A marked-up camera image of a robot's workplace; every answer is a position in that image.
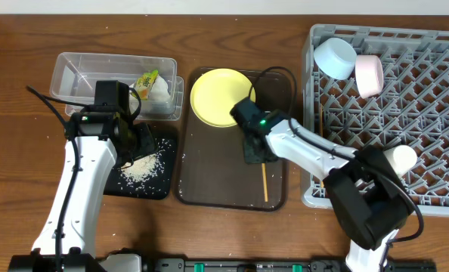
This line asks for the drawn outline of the green snack wrapper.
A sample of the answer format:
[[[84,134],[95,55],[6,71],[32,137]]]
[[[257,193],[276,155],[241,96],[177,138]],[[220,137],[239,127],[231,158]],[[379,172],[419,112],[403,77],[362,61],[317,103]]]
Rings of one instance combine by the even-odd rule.
[[[152,90],[154,82],[159,75],[158,70],[152,70],[151,72],[146,72],[140,76],[134,83],[133,89],[138,93],[141,100],[147,100],[148,96]]]

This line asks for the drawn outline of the wooden chopstick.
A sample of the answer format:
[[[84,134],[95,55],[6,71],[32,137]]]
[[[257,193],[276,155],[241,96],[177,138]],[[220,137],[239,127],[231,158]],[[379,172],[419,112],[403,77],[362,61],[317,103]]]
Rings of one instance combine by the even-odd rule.
[[[323,118],[323,105],[319,104],[319,132],[320,136],[324,136],[324,118]],[[324,188],[324,182],[320,181],[320,187]]]
[[[263,194],[265,202],[268,202],[268,181],[267,181],[267,173],[266,173],[266,164],[262,163],[262,184],[263,184]]]

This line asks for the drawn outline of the white tissue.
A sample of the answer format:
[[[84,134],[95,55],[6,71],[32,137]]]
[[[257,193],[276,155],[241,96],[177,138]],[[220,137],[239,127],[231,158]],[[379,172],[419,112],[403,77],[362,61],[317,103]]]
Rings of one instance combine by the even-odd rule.
[[[135,90],[141,99],[141,114],[164,114],[170,111],[172,96],[168,90],[168,83],[161,76],[156,77],[150,89]]]

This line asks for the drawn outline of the yellow round plate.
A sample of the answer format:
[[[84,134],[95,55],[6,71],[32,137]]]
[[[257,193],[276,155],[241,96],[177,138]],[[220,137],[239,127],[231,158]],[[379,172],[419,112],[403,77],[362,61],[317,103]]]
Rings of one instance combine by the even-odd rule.
[[[190,105],[207,125],[228,128],[237,123],[230,114],[234,105],[249,96],[251,81],[241,72],[228,68],[202,74],[193,84]]]

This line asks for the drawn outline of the pile of rice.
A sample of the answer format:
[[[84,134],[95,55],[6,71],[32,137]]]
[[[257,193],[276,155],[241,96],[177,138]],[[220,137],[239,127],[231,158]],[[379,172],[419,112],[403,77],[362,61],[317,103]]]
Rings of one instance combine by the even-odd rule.
[[[163,176],[165,163],[164,153],[169,148],[169,141],[166,139],[157,140],[158,150],[149,156],[145,156],[134,162],[133,165],[126,163],[124,168],[118,170],[120,181],[118,185],[124,185],[131,190],[145,190],[151,182]]]

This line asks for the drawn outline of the light blue bowl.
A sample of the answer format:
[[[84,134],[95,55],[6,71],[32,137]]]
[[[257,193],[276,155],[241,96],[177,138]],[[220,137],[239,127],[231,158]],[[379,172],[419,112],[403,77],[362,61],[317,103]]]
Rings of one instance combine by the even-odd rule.
[[[354,48],[339,38],[330,38],[314,50],[314,62],[333,79],[347,79],[355,68],[356,59]]]

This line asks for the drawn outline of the white bowl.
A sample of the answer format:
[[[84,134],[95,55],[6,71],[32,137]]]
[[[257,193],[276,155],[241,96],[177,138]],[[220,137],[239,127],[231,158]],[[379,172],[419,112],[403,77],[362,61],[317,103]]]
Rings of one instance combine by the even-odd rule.
[[[379,94],[384,86],[382,63],[376,55],[358,55],[355,63],[355,81],[362,98]]]

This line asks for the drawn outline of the small white cup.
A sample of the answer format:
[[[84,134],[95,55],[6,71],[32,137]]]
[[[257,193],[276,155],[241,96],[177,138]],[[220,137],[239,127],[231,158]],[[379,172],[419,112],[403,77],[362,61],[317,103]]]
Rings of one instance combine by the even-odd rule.
[[[407,145],[396,146],[383,153],[398,177],[410,171],[418,160],[415,150]]]

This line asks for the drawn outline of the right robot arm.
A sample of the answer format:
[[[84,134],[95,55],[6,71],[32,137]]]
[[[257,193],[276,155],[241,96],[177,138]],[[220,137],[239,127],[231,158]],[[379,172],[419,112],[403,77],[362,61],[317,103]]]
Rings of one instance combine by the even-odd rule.
[[[338,222],[351,239],[348,269],[384,270],[390,243],[416,208],[401,183],[418,160],[414,149],[340,146],[280,110],[259,109],[249,98],[236,103],[230,114],[260,160],[287,159],[323,181]]]

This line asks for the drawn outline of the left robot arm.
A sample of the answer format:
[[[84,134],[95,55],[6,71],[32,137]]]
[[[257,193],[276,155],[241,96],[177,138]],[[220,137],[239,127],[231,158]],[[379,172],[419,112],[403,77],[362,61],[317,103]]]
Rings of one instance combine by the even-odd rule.
[[[147,124],[135,124],[130,109],[135,89],[113,80],[96,84],[94,102],[61,123],[65,163],[42,232],[28,255],[11,258],[10,271],[143,271],[138,253],[122,250],[95,257],[98,216],[104,188],[115,168],[132,166],[157,151]]]

